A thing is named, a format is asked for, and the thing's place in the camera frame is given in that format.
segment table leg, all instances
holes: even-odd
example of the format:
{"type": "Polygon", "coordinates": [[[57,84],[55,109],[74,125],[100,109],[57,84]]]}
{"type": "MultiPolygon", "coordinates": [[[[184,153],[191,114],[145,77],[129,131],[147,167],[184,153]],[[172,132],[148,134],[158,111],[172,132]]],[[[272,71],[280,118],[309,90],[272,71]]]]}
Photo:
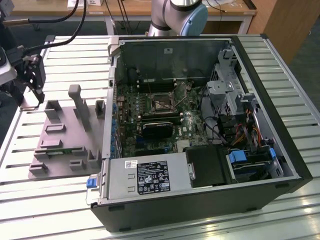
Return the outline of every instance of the table leg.
{"type": "Polygon", "coordinates": [[[112,25],[111,18],[109,16],[104,17],[106,31],[109,36],[115,35],[114,26],[112,25]]]}
{"type": "Polygon", "coordinates": [[[238,34],[247,34],[253,16],[246,16],[242,21],[238,34]]]}

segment floor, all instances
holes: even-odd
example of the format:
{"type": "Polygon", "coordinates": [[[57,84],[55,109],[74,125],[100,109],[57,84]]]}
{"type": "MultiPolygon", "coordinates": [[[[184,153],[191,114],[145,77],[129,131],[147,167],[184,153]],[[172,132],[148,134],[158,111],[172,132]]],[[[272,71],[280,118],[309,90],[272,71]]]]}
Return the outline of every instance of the floor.
{"type": "MultiPolygon", "coordinates": [[[[149,22],[132,22],[131,28],[134,34],[145,34],[149,29],[149,22]]],[[[48,35],[70,36],[77,28],[76,22],[63,22],[56,24],[43,24],[39,31],[34,31],[32,26],[14,27],[12,32],[19,44],[25,47],[32,47],[44,43],[48,35]]],[[[125,35],[126,30],[117,23],[119,35],[125,35]]],[[[106,26],[103,22],[85,22],[79,35],[106,35],[106,26]]],[[[290,69],[298,79],[301,86],[309,95],[315,106],[320,110],[320,69],[318,60],[320,59],[320,18],[314,24],[311,34],[306,38],[299,52],[290,64],[290,69]]],[[[5,139],[12,118],[17,110],[15,101],[0,93],[0,145],[5,139]]]]}

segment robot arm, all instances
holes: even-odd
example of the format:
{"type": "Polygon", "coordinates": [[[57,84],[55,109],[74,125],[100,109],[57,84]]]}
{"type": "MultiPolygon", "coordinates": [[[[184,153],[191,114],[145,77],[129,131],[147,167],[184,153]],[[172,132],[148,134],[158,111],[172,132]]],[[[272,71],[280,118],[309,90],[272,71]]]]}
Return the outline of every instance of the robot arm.
{"type": "Polygon", "coordinates": [[[3,25],[4,17],[10,13],[6,7],[0,5],[0,92],[12,96],[20,106],[24,95],[17,85],[26,85],[41,104],[45,99],[42,88],[46,80],[42,56],[23,53],[24,47],[18,46],[10,29],[3,25]]]}
{"type": "Polygon", "coordinates": [[[207,18],[208,10],[201,0],[152,0],[148,36],[169,36],[170,30],[180,36],[197,36],[207,18]]]}

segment wooden desk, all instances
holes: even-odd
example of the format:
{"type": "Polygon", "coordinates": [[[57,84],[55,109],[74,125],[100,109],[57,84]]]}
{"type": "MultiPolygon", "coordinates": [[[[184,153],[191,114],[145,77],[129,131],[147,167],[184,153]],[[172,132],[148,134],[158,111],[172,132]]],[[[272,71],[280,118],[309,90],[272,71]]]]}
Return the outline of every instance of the wooden desk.
{"type": "MultiPolygon", "coordinates": [[[[52,19],[67,15],[68,0],[12,0],[14,9],[8,19],[30,18],[30,19],[52,19]]],[[[108,6],[115,21],[122,21],[122,15],[117,0],[108,0],[108,6]]],[[[151,0],[124,0],[129,21],[150,21],[151,0]]],[[[226,12],[208,7],[208,21],[239,21],[241,22],[238,33],[246,34],[250,26],[252,17],[256,15],[256,10],[247,7],[243,0],[235,0],[232,4],[223,4],[221,9],[226,12]]],[[[79,21],[82,10],[75,12],[68,21],[79,21]]],[[[114,28],[109,17],[106,4],[102,6],[89,5],[87,9],[86,21],[105,21],[108,35],[114,35],[114,28]]]]}
{"type": "MultiPolygon", "coordinates": [[[[31,17],[61,17],[68,15],[68,0],[12,0],[14,9],[12,16],[31,16],[31,17]]],[[[74,16],[82,16],[83,9],[78,9],[74,16]]],[[[102,6],[87,6],[87,15],[104,16],[107,13],[106,4],[102,6]]]]}

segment circuit board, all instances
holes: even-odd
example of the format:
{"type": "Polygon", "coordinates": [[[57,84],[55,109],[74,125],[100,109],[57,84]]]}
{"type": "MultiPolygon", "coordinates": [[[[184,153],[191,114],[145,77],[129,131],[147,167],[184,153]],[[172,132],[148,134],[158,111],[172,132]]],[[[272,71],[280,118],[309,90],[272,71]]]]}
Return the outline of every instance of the circuit board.
{"type": "Polygon", "coordinates": [[[152,93],[139,93],[132,85],[119,86],[117,106],[123,157],[140,156],[142,152],[150,152],[150,155],[177,153],[176,143],[181,140],[188,140],[189,146],[208,144],[207,132],[198,110],[201,87],[188,87],[187,84],[187,81],[180,81],[171,92],[152,93]],[[141,115],[156,118],[157,114],[163,113],[178,115],[163,118],[163,122],[174,122],[178,118],[178,124],[173,124],[172,135],[167,138],[145,139],[141,134],[141,115]]]}

